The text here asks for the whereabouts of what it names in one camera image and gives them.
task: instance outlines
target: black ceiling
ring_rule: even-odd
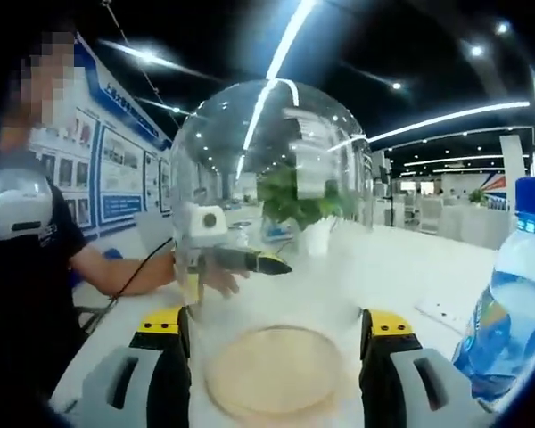
[[[144,67],[167,105],[193,111],[226,86],[265,76],[299,1],[111,2],[131,47],[151,48],[160,58],[208,78],[154,64],[139,65],[125,53],[100,43],[126,44],[101,2],[84,10],[78,30],[134,97],[158,102],[140,70]],[[476,4],[470,0],[319,0],[278,76],[327,92],[353,113],[368,136],[471,107],[531,101],[530,56],[521,48],[516,29],[528,30],[525,40],[533,43],[528,22],[535,16],[521,11],[521,6],[499,11],[490,2],[477,9]],[[511,22],[512,31],[496,35],[500,20]],[[469,54],[469,47],[475,44],[484,46],[482,58]],[[403,85],[401,90],[392,89],[395,81]],[[146,103],[143,107],[173,138],[177,125],[169,112]],[[184,116],[178,114],[176,119],[181,123]],[[421,128],[377,141],[374,148],[428,139],[427,144],[387,152],[400,173],[405,170],[401,165],[415,155],[424,160],[444,157],[446,150],[475,155],[478,146],[483,152],[500,153],[499,133],[432,140],[434,136],[518,126],[535,126],[533,106]],[[533,133],[511,132],[520,135],[524,151],[531,153]],[[488,167],[490,161],[478,161],[477,165]]]

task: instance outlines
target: round wooden disc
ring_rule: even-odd
[[[322,334],[287,326],[241,336],[210,362],[207,387],[228,413],[283,415],[328,399],[342,359]]]

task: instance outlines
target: white flower pot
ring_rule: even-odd
[[[335,217],[321,218],[300,233],[300,245],[310,257],[322,257],[328,253],[334,221]]]

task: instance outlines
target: display board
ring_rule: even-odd
[[[170,215],[172,143],[80,37],[75,47],[75,120],[35,129],[29,149],[95,239],[133,226],[142,210]]]

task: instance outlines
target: potted plant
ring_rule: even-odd
[[[470,200],[470,203],[473,203],[474,205],[481,207],[482,205],[485,205],[488,201],[488,197],[483,192],[482,189],[475,189],[473,192],[470,193],[470,196],[468,198]]]
[[[336,180],[325,182],[322,197],[298,198],[297,171],[282,166],[258,180],[258,199],[263,202],[262,216],[275,224],[292,222],[311,256],[327,252],[331,229],[338,217],[354,215],[354,198],[340,195]]]

